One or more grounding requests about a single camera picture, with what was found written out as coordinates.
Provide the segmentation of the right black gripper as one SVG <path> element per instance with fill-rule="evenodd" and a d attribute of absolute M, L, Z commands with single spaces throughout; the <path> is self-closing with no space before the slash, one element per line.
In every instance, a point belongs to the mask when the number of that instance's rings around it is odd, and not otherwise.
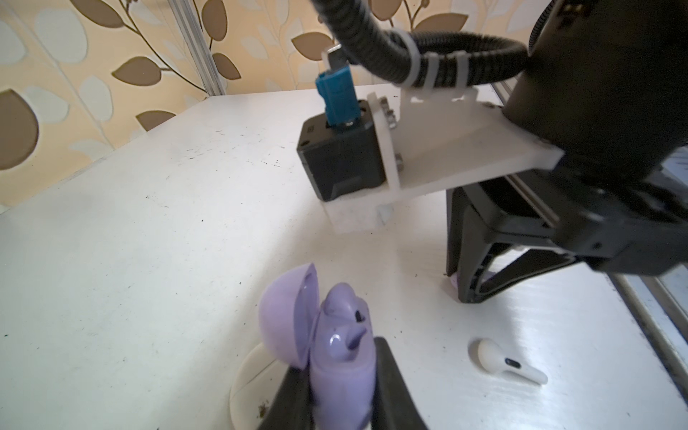
<path fill-rule="evenodd" d="M 446 273 L 478 304 L 539 275 L 586 263 L 597 272 L 661 275 L 687 261 L 687 202 L 661 176 L 636 186 L 593 184 L 532 170 L 446 193 Z M 503 269 L 495 259 L 528 250 Z"/>

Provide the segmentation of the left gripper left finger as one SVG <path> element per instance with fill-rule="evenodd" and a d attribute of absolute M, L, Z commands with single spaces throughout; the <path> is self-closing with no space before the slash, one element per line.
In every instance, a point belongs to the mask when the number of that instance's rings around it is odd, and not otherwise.
<path fill-rule="evenodd" d="M 309 371 L 290 367 L 258 429 L 313 429 L 311 398 Z"/>

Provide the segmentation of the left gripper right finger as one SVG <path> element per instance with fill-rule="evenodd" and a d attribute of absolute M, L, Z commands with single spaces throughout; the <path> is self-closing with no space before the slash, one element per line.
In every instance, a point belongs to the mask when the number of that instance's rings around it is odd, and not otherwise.
<path fill-rule="evenodd" d="M 428 430 L 401 370 L 383 337 L 375 337 L 376 388 L 374 389 L 372 430 Z"/>

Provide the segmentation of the purple earbud charging case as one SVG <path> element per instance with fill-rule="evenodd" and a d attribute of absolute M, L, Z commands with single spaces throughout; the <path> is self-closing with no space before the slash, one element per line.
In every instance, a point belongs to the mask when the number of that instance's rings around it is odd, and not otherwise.
<path fill-rule="evenodd" d="M 315 424 L 363 429 L 376 387 L 376 347 L 367 302 L 344 282 L 320 296 L 315 265 L 279 276 L 259 304 L 263 345 L 309 373 Z"/>

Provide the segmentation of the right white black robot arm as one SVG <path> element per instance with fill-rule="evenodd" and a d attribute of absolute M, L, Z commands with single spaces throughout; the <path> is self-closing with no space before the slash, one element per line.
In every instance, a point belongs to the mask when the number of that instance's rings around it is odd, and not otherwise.
<path fill-rule="evenodd" d="M 687 260 L 684 1 L 552 1 L 527 43 L 382 29 L 314 4 L 335 45 L 297 153 L 340 231 L 443 191 L 446 272 L 477 304 L 577 263 L 657 277 Z"/>

